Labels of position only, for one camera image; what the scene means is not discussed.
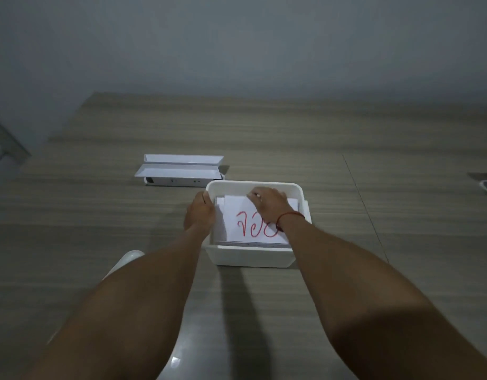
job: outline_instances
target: table surface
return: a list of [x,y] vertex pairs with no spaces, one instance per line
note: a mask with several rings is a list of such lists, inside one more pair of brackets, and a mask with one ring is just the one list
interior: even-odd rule
[[[399,269],[487,355],[487,115],[96,94],[1,190],[0,378],[125,252],[181,231],[199,189],[145,186],[144,153],[221,154],[227,179],[301,185],[315,225]],[[353,378],[295,265],[203,251],[172,356],[161,378]]]

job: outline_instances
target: paper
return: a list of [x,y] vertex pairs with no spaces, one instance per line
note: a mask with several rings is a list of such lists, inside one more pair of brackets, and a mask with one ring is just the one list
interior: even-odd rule
[[[287,201],[297,211],[298,200]],[[254,204],[245,196],[217,198],[217,221],[214,242],[225,245],[248,245],[288,248],[289,242],[274,224],[266,224]]]

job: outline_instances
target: white plastic tray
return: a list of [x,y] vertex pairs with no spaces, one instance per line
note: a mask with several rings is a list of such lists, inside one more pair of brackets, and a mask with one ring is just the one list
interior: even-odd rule
[[[206,190],[210,194],[210,199],[215,201],[216,197],[223,197],[227,194],[245,196],[257,186],[276,188],[279,191],[284,192],[289,198],[297,198],[298,211],[305,216],[305,219],[309,223],[312,222],[308,202],[303,196],[303,189],[298,184],[219,180],[210,182],[206,186]],[[256,248],[215,245],[212,243],[211,234],[203,241],[202,247],[208,253],[210,260],[216,265],[287,268],[295,261],[295,256],[290,248]]]

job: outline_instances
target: left arm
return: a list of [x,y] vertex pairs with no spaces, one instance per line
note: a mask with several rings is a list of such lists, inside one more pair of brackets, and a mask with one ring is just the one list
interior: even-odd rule
[[214,205],[199,192],[180,237],[104,279],[26,378],[156,379],[177,341],[201,243],[214,222]]

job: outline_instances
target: wristband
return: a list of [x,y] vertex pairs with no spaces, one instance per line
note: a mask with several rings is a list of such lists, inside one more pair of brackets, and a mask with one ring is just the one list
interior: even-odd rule
[[281,228],[281,227],[278,225],[278,222],[279,222],[280,218],[281,218],[282,216],[285,216],[285,215],[297,215],[297,216],[302,216],[303,218],[305,218],[305,216],[303,215],[303,213],[300,213],[300,212],[298,212],[298,211],[293,211],[293,212],[285,212],[285,213],[282,213],[282,214],[281,214],[281,215],[278,217],[277,221],[275,222],[275,227],[277,228],[277,230],[280,230],[281,232],[284,232],[284,230],[283,230],[283,229],[282,229],[282,228]]

